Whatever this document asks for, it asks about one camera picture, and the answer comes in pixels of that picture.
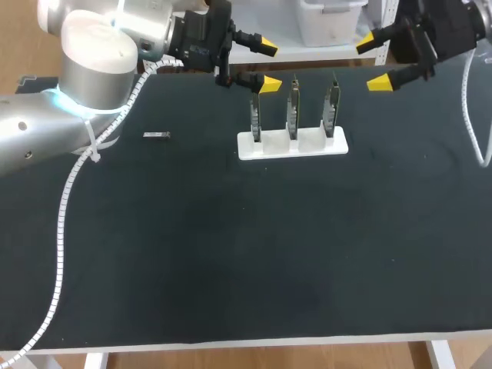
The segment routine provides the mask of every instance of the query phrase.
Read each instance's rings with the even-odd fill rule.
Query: black table surface
[[[348,155],[271,161],[238,160],[245,89],[153,76],[121,140],[73,187],[61,300],[37,348],[492,328],[492,169],[461,117],[462,68],[394,94],[366,91],[383,68],[336,69]],[[333,71],[296,71],[301,126],[319,124]],[[293,72],[272,75],[284,86],[261,98],[264,129],[283,127]],[[475,63],[470,79],[485,145],[492,67]],[[75,159],[0,178],[2,350],[46,314]]]

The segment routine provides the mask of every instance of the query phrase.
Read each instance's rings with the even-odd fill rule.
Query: white shelf
[[[248,33],[260,33],[279,47],[275,58],[255,54],[240,45],[234,45],[231,50],[231,64],[255,64],[278,62],[305,62],[320,60],[341,60],[357,58],[376,58],[377,50],[359,55],[355,45],[370,31],[371,24],[365,12],[362,12],[357,26],[357,36],[352,45],[338,45],[321,48],[304,46],[299,32],[298,22],[292,4],[282,4],[263,9],[258,14],[252,0],[241,0],[241,4],[233,2],[232,19],[236,27]],[[262,22],[263,17],[269,22]]]

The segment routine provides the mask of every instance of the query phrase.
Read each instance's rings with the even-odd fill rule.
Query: white stand
[[[301,156],[342,155],[348,153],[344,129],[335,127],[333,138],[327,138],[323,122],[316,128],[299,128],[298,139],[291,140],[287,129],[261,131],[261,142],[254,142],[251,132],[238,135],[241,160],[296,158]]]
[[[447,341],[427,341],[426,345],[432,369],[456,369]]]

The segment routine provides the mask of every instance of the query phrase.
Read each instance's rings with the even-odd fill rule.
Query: small metal part
[[[144,138],[156,138],[159,140],[169,140],[171,132],[144,132]]]
[[[299,91],[299,81],[294,76],[294,80],[292,80],[291,93],[287,99],[287,130],[291,140],[298,139],[300,107],[301,93]]]
[[[35,81],[36,79],[38,79],[37,75],[21,75],[17,84],[22,87],[26,81]]]
[[[260,116],[260,95],[253,94],[250,100],[251,107],[251,133],[254,142],[261,142],[261,116]]]
[[[333,138],[337,125],[338,105],[340,104],[340,86],[334,75],[333,85],[328,89],[324,98],[323,127],[327,138]]]

